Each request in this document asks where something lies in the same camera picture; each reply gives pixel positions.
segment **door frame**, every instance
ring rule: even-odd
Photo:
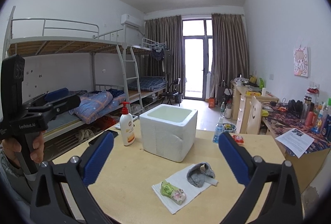
[[[203,69],[203,86],[202,86],[202,97],[201,98],[195,98],[195,97],[186,97],[185,94],[183,96],[184,99],[189,100],[200,100],[205,101],[206,100],[206,88],[207,88],[207,74],[208,74],[208,67],[209,67],[209,50],[208,50],[208,39],[212,39],[212,36],[207,35],[207,25],[206,20],[210,19],[186,19],[183,21],[192,21],[192,20],[203,20],[204,21],[204,28],[205,28],[205,35],[198,35],[198,36],[183,36],[184,38],[184,48],[185,48],[185,40],[186,39],[202,39],[203,40],[203,63],[204,63],[204,69]]]

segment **wooden desk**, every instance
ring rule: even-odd
[[[233,81],[231,81],[233,86],[233,100],[232,100],[232,120],[236,120],[236,133],[246,133],[249,112],[251,110],[252,100],[251,95],[247,95],[246,92],[249,91],[248,87],[237,86]],[[255,96],[261,102],[278,102],[278,98],[273,95],[267,94],[266,96]]]
[[[282,120],[279,122],[276,119],[262,117],[262,121],[268,127],[268,131],[266,133],[267,135],[276,138],[279,135],[291,130],[292,128],[297,128],[315,139],[314,143],[307,149],[307,153],[303,154],[300,158],[294,156],[292,152],[285,148],[282,143],[275,140],[285,159],[292,162],[295,173],[297,175],[300,193],[302,193],[320,171],[322,164],[330,151],[328,148],[330,147],[330,144],[324,139],[322,135],[310,133],[308,131],[309,128],[306,128],[302,123],[300,123],[298,119],[296,121],[293,119],[291,121],[290,119],[287,121],[285,114],[277,115],[273,113],[275,112],[271,112],[269,115],[271,118],[279,117]]]
[[[182,163],[176,163],[143,150],[140,123],[135,121],[136,141],[123,146],[120,135],[97,181],[89,190],[102,210],[122,224],[132,223],[220,223],[242,193],[244,186],[237,183],[230,167],[212,142],[213,132],[197,130],[196,140]],[[272,137],[243,135],[249,153],[262,156],[267,162],[282,163],[284,157]],[[84,142],[54,160],[67,162],[80,156],[88,147]],[[201,161],[208,162],[216,174],[218,185],[210,186],[192,202],[171,215],[152,190],[173,173]],[[263,188],[249,222],[256,219],[267,197],[270,183]]]

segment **black trash bin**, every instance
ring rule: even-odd
[[[181,92],[175,96],[175,103],[182,103],[183,94]]]

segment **brown curtain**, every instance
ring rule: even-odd
[[[183,21],[181,16],[173,16],[147,20],[145,24],[145,38],[159,43],[167,43],[173,55],[173,69],[166,78],[170,84],[180,78],[178,91],[185,90],[185,50],[183,43]],[[145,76],[166,76],[162,70],[162,61],[153,59],[150,55],[144,56]]]
[[[218,84],[242,74],[248,78],[249,57],[244,24],[241,15],[212,14],[213,56],[210,78],[210,96],[215,97]]]

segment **bed ladder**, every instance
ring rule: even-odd
[[[126,48],[127,48],[127,44],[126,43],[123,43],[122,44],[122,47],[123,47],[123,56],[121,54],[119,45],[116,45],[116,50],[117,50],[117,53],[118,53],[118,55],[120,57],[120,62],[121,62],[122,71],[123,71],[124,93],[126,95],[126,101],[129,102],[129,103],[131,103],[130,97],[131,98],[134,98],[134,97],[139,96],[140,109],[138,111],[136,111],[135,114],[136,113],[139,113],[139,112],[144,112],[143,100],[142,100],[141,91],[140,91],[138,64],[137,64],[136,57],[135,57],[135,55],[133,53],[132,47],[130,47],[130,53],[131,53],[131,56],[132,56],[132,60],[126,60]],[[126,77],[126,63],[132,63],[132,62],[134,63],[135,76],[134,77]],[[134,80],[134,79],[136,79],[136,81],[137,81],[138,93],[129,96],[129,90],[128,90],[128,87],[127,87],[127,82],[130,81],[130,80]],[[129,110],[129,113],[131,113],[131,105],[128,107],[128,110]]]

